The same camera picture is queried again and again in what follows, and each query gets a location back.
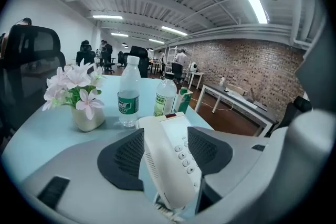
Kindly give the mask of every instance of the telephone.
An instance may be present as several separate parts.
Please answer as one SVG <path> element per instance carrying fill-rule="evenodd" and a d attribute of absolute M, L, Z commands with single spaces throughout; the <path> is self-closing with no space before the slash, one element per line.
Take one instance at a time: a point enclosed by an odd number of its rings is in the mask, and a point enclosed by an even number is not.
<path fill-rule="evenodd" d="M 201 170 L 188 149 L 188 126 L 183 112 L 137 121 L 137 128 L 144 128 L 147 168 L 168 209 L 184 207 L 200 188 Z"/>

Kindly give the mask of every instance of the white pot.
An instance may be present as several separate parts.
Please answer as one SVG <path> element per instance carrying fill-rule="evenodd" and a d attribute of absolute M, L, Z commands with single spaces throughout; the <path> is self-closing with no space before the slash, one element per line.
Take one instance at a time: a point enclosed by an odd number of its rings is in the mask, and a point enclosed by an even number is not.
<path fill-rule="evenodd" d="M 94 108 L 95 115 L 93 116 L 92 120 L 89 120 L 85 115 L 85 110 L 77 110 L 71 108 L 72 118 L 77 125 L 83 132 L 90 132 L 93 129 L 99 127 L 105 120 L 105 116 L 103 113 L 103 109 Z"/>

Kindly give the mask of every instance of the brick wall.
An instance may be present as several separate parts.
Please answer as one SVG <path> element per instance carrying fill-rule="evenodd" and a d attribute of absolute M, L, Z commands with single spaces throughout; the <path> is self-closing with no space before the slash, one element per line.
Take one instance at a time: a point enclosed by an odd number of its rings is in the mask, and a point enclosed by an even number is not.
<path fill-rule="evenodd" d="M 280 43 L 225 39 L 180 45 L 188 56 L 187 64 L 195 61 L 204 73 L 203 82 L 226 82 L 248 90 L 252 87 L 256 100 L 276 111 L 281 121 L 287 104 L 304 90 L 295 76 L 303 61 L 303 50 Z"/>

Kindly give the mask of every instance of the plastic bottle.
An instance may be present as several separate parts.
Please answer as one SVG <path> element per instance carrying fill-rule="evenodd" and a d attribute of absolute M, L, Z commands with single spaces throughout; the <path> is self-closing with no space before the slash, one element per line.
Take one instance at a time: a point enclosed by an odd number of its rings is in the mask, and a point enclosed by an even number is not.
<path fill-rule="evenodd" d="M 163 80 L 156 89 L 156 99 L 154 106 L 154 116 L 171 114 L 177 88 L 174 83 L 174 74 L 166 72 Z"/>
<path fill-rule="evenodd" d="M 127 66 L 121 75 L 118 92 L 119 121 L 126 127 L 132 127 L 138 119 L 139 110 L 139 58 L 127 57 Z"/>

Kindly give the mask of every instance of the wooden floor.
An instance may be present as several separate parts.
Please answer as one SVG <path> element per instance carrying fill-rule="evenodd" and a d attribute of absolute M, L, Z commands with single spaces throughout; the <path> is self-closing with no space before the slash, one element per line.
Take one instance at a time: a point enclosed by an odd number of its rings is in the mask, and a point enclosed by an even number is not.
<path fill-rule="evenodd" d="M 115 76 L 121 76 L 123 68 L 114 68 Z M 159 78 L 158 74 L 149 74 L 149 78 Z M 183 82 L 182 86 L 188 86 L 186 82 Z M 190 89 L 193 92 L 193 99 L 198 100 L 200 90 L 196 90 L 194 86 Z M 191 100 L 190 106 L 195 109 L 197 101 Z M 203 97 L 203 102 L 214 107 L 216 99 L 209 95 L 205 94 Z M 241 135 L 252 136 L 257 131 L 258 126 L 252 123 L 250 120 L 243 117 L 241 114 L 234 110 L 229 110 L 231 107 L 228 107 L 220 103 L 217 107 L 216 112 L 212 113 L 212 108 L 206 104 L 201 104 L 200 109 L 198 110 L 199 115 L 216 131 L 234 133 Z"/>

